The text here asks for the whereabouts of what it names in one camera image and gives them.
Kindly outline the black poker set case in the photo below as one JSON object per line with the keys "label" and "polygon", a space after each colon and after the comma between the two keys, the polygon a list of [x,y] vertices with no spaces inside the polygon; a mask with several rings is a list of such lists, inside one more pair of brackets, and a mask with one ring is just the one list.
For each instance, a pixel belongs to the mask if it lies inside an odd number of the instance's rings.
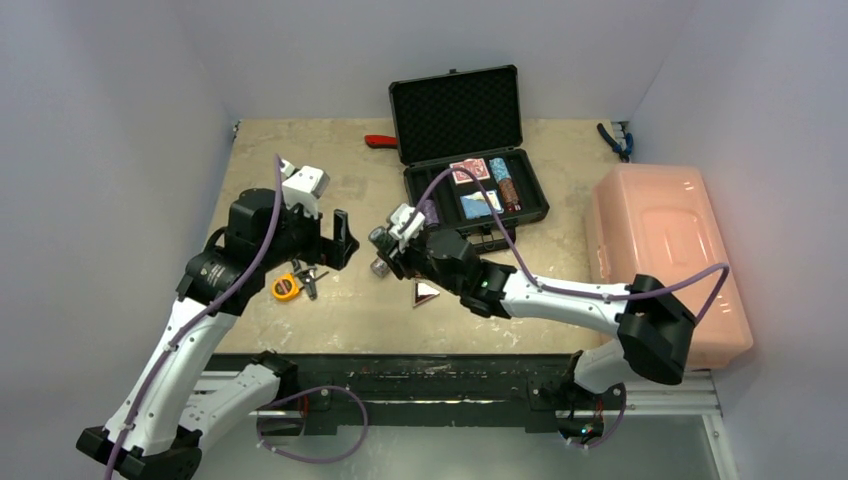
{"label": "black poker set case", "polygon": [[[486,69],[395,81],[388,88],[404,165],[410,205],[436,202],[437,229],[455,230],[479,253],[505,250],[522,225],[542,221],[550,205],[527,153],[522,149],[518,69],[504,65]],[[492,178],[455,185],[449,164],[468,158],[502,157],[507,163],[522,209],[508,212]],[[462,195],[495,190],[504,211],[467,220]]]}

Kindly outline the brown chip roll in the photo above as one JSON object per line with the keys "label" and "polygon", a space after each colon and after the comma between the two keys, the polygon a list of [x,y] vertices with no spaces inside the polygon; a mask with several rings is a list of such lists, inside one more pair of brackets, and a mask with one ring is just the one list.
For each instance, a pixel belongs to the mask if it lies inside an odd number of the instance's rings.
{"label": "brown chip roll", "polygon": [[370,269],[372,273],[379,278],[385,278],[390,272],[390,267],[388,266],[388,264],[380,258],[375,258],[372,261],[372,263],[370,264]]}

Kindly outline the grey chip stack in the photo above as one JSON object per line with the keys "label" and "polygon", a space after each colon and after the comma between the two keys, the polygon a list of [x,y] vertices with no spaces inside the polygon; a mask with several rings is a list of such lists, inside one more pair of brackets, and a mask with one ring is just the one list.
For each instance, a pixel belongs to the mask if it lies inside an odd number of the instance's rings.
{"label": "grey chip stack", "polygon": [[384,226],[374,228],[368,236],[369,241],[379,254],[390,254],[394,239]]}

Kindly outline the purple chip stack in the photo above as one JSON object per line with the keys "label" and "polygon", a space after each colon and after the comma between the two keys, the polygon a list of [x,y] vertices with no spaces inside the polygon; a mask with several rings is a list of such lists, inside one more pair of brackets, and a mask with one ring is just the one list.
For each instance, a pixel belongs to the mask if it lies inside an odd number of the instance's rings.
{"label": "purple chip stack", "polygon": [[437,229],[441,226],[441,219],[438,213],[438,207],[434,200],[426,199],[422,204],[422,213],[425,216],[425,227],[428,229]]}

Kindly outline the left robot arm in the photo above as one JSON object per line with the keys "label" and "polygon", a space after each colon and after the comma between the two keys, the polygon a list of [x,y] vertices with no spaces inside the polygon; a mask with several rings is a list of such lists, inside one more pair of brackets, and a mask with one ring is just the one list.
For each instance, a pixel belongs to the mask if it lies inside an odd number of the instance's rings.
{"label": "left robot arm", "polygon": [[334,211],[331,237],[322,236],[321,221],[293,194],[243,191],[226,225],[187,263],[163,335],[136,385],[105,425],[81,433],[78,450],[103,464],[107,477],[189,479],[203,454],[249,412],[305,409],[297,366],[269,351],[199,405],[188,401],[269,271],[293,260],[334,270],[347,265],[359,244],[346,212]]}

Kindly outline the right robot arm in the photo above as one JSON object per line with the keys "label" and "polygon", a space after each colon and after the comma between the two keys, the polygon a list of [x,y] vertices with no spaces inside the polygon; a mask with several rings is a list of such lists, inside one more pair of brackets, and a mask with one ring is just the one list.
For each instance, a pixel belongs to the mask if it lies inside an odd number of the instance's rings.
{"label": "right robot arm", "polygon": [[654,277],[637,275],[623,284],[535,277],[481,258],[448,230],[404,239],[377,227],[369,240],[397,278],[435,283],[475,315],[552,320],[607,336],[604,345],[576,353],[561,381],[573,406],[632,380],[683,380],[696,318]]}

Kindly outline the black multitool pliers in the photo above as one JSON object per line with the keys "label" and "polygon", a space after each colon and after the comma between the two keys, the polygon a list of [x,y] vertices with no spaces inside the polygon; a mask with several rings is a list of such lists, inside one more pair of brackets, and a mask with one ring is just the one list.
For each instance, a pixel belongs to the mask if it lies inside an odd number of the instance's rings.
{"label": "black multitool pliers", "polygon": [[315,301],[318,298],[316,283],[324,278],[328,274],[328,271],[317,274],[316,265],[304,264],[297,259],[292,260],[291,264],[293,276],[300,282],[301,288],[306,291],[308,298]]}

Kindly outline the white triangular dealer button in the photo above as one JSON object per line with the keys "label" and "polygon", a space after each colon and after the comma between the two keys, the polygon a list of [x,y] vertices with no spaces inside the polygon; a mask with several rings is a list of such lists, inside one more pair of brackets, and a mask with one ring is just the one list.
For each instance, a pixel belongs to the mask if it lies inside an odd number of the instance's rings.
{"label": "white triangular dealer button", "polygon": [[437,298],[440,295],[440,291],[425,283],[419,279],[415,279],[413,281],[413,298],[412,298],[412,307],[418,308],[425,303]]}

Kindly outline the blue playing card deck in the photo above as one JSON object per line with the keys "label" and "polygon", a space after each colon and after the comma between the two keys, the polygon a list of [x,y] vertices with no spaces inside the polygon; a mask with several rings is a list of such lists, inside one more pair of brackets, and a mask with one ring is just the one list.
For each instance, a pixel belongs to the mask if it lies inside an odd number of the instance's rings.
{"label": "blue playing card deck", "polygon": [[459,197],[464,216],[467,220],[488,217],[495,211],[501,214],[504,209],[501,206],[498,194],[495,190],[487,190],[486,194],[474,192]]}

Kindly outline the yellow tape measure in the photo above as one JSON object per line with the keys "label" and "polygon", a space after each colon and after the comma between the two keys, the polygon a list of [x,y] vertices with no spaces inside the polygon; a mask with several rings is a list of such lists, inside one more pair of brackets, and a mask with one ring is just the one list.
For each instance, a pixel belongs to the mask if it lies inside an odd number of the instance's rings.
{"label": "yellow tape measure", "polygon": [[271,284],[271,294],[279,302],[289,302],[300,293],[300,286],[292,273],[276,278]]}

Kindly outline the brown red chip stack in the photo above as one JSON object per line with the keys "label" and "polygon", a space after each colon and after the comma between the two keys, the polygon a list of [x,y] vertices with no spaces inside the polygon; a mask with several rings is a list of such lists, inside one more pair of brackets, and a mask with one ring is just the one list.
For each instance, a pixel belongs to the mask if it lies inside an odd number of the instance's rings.
{"label": "brown red chip stack", "polygon": [[499,191],[503,197],[505,209],[508,212],[517,212],[522,209],[520,198],[511,177],[504,178],[498,182]]}

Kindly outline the light blue chip stack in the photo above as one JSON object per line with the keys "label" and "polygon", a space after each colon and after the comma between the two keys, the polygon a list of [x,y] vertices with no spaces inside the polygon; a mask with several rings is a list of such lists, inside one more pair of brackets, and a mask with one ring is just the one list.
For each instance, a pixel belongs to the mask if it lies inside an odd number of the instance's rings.
{"label": "light blue chip stack", "polygon": [[491,171],[492,178],[500,183],[504,180],[511,179],[511,173],[507,167],[507,163],[504,158],[496,157],[489,160],[489,167]]}

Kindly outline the red handled tool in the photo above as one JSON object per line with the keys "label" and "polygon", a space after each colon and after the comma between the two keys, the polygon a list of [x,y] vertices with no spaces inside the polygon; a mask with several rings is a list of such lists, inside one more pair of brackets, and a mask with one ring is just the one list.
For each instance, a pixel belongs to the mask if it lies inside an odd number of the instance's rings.
{"label": "red handled tool", "polygon": [[365,135],[363,140],[367,147],[371,149],[397,149],[398,140],[393,136],[387,135]]}

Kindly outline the blue handled pliers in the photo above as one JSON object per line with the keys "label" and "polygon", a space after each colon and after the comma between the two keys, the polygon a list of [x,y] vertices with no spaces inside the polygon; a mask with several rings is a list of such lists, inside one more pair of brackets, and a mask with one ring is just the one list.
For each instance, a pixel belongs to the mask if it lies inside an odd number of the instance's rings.
{"label": "blue handled pliers", "polygon": [[625,122],[612,122],[609,129],[603,123],[597,123],[596,129],[604,142],[622,163],[629,163],[634,147],[633,135],[627,130]]}

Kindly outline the aluminium frame rail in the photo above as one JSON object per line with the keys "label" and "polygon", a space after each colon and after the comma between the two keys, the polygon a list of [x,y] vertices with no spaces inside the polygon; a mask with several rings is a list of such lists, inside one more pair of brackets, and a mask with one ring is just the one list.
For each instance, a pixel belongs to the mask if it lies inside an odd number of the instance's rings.
{"label": "aluminium frame rail", "polygon": [[[304,400],[306,390],[280,397],[278,379],[268,368],[248,365],[240,372],[201,372],[185,399],[179,400],[177,419],[189,430],[203,431],[208,443],[218,441],[236,423],[249,415],[259,419],[303,420],[302,414],[285,413],[282,405],[291,400]],[[625,404],[611,425],[596,438],[576,437],[563,433],[567,445],[590,450],[608,438],[627,416],[699,417],[709,436],[709,451],[722,479],[739,476],[733,462],[717,394],[707,374],[686,377],[678,386],[653,385],[647,381],[623,384]]]}

